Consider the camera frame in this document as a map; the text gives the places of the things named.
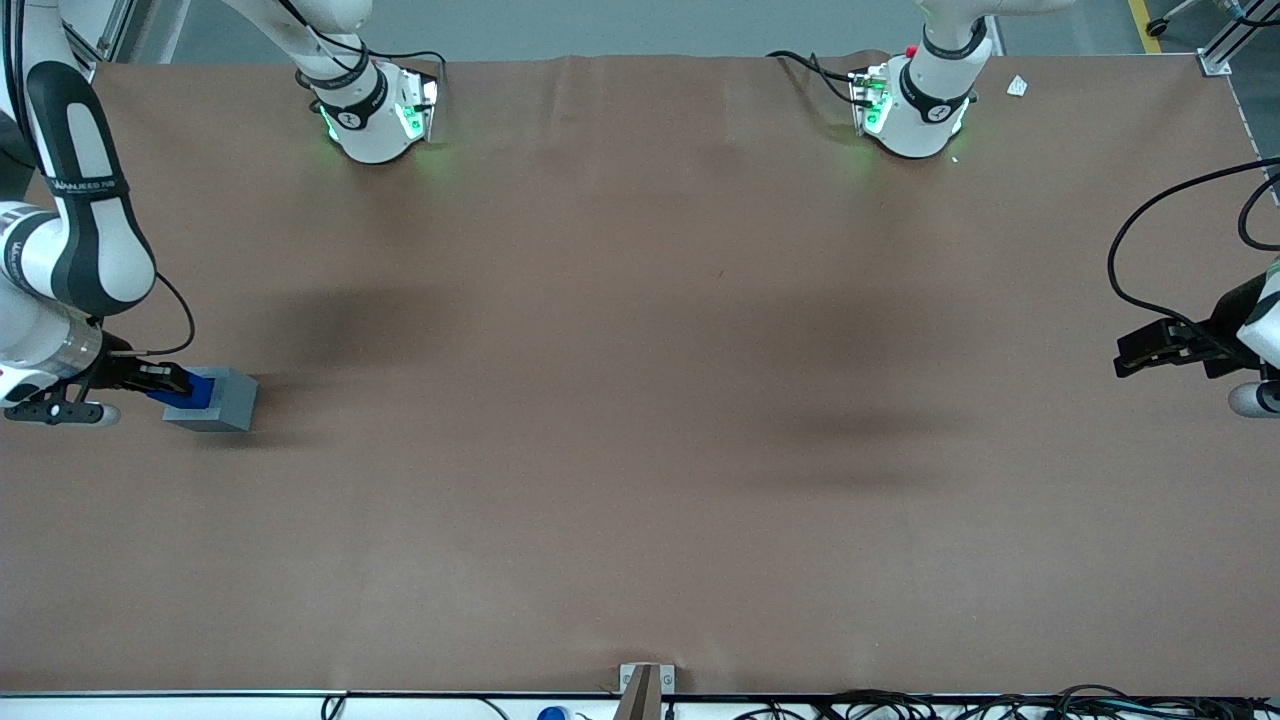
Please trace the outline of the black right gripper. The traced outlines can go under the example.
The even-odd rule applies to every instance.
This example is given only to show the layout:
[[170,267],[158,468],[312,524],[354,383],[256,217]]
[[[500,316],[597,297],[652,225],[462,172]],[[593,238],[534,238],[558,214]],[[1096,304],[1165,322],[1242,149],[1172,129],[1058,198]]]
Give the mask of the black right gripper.
[[150,365],[133,355],[104,351],[70,380],[78,389],[74,402],[86,402],[95,389],[124,389],[140,393],[192,395],[191,374],[179,365]]

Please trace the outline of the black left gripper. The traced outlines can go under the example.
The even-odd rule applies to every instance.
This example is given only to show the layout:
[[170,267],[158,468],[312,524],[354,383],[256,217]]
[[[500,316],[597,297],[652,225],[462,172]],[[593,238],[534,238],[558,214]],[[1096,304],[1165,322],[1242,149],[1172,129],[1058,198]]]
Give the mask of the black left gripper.
[[1262,372],[1265,360],[1238,340],[1236,333],[1260,301],[1266,274],[1229,290],[1210,316],[1188,329],[1185,352],[1180,352],[1180,322],[1160,318],[1117,338],[1114,370],[1120,379],[1157,366],[1202,364],[1210,379],[1239,370]]

